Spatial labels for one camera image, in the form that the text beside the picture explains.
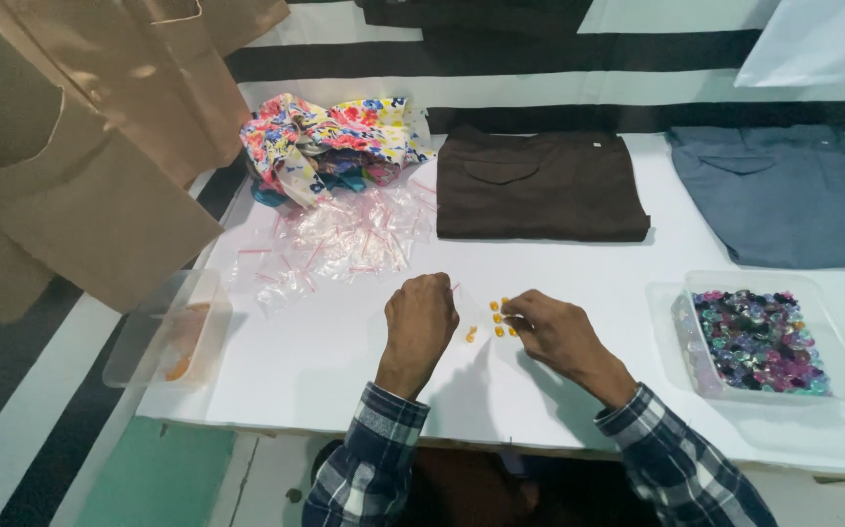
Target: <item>shirt sleeve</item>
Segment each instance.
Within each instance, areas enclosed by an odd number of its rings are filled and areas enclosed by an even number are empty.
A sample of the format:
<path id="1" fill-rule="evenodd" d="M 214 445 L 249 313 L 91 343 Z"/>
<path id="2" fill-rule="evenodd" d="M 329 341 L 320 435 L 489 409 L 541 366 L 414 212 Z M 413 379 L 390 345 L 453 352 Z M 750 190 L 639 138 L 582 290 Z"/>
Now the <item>shirt sleeve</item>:
<path id="1" fill-rule="evenodd" d="M 664 525 L 776 527 L 744 474 L 646 385 L 595 424 L 615 440 L 634 490 L 654 504 Z"/>
<path id="2" fill-rule="evenodd" d="M 315 478 L 302 512 L 310 527 L 390 525 L 409 493 L 416 442 L 429 407 L 367 383 L 339 446 Z"/>

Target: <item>floral fabric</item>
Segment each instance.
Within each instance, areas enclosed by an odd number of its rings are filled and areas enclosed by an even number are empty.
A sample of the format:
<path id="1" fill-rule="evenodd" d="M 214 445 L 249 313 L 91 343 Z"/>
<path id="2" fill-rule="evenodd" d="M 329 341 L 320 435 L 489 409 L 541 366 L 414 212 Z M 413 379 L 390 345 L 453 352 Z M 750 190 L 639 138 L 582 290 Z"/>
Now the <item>floral fabric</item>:
<path id="1" fill-rule="evenodd" d="M 316 144 L 359 152 L 363 166 L 388 167 L 399 174 L 409 163 L 434 153 L 418 144 L 420 137 L 405 124 L 406 99 L 351 101 L 325 110 L 291 94 L 264 102 L 259 114 L 241 127 L 241 141 L 262 177 L 260 190 L 274 190 L 305 206 L 330 192 L 296 147 L 302 135 Z M 335 154 L 334 150 L 324 153 Z M 374 177 L 378 184 L 392 177 Z"/>

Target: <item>colorful bead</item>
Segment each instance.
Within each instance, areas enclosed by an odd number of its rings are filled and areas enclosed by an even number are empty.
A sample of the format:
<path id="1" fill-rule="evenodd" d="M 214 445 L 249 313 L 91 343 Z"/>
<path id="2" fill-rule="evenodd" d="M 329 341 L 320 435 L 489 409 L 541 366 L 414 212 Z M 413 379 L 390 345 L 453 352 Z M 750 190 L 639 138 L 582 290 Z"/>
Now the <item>colorful bead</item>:
<path id="1" fill-rule="evenodd" d="M 717 375 L 732 388 L 831 397 L 816 343 L 790 292 L 756 294 L 707 291 L 692 295 L 701 333 L 716 366 L 699 384 Z M 697 342 L 687 349 L 704 353 Z"/>

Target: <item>clear plastic container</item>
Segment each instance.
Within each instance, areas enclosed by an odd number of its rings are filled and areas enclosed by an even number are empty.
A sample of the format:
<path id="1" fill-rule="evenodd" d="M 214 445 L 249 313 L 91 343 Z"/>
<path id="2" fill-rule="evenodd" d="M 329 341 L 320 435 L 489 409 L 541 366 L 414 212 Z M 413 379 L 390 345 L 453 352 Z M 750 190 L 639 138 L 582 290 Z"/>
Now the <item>clear plastic container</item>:
<path id="1" fill-rule="evenodd" d="M 126 315 L 103 383 L 205 386 L 220 370 L 232 314 L 217 271 L 179 271 Z"/>
<path id="2" fill-rule="evenodd" d="M 702 335 L 692 294 L 716 290 L 734 293 L 743 289 L 752 293 L 790 291 L 793 294 L 801 307 L 805 327 L 816 341 L 815 347 L 824 364 L 822 370 L 831 379 L 833 397 L 756 391 L 721 381 Z M 826 306 L 823 290 L 806 277 L 764 272 L 690 271 L 686 273 L 683 293 L 674 302 L 673 320 L 692 386 L 705 398 L 783 405 L 845 401 L 845 332 Z"/>

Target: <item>brown pocket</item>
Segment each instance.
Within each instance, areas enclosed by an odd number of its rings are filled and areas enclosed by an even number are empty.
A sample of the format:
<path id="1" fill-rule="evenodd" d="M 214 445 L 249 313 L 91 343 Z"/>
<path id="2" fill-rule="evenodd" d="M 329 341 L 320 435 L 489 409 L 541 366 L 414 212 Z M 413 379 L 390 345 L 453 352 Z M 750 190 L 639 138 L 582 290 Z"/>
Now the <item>brown pocket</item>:
<path id="1" fill-rule="evenodd" d="M 539 163 L 464 162 L 464 172 L 485 183 L 506 185 L 526 179 L 539 170 Z"/>

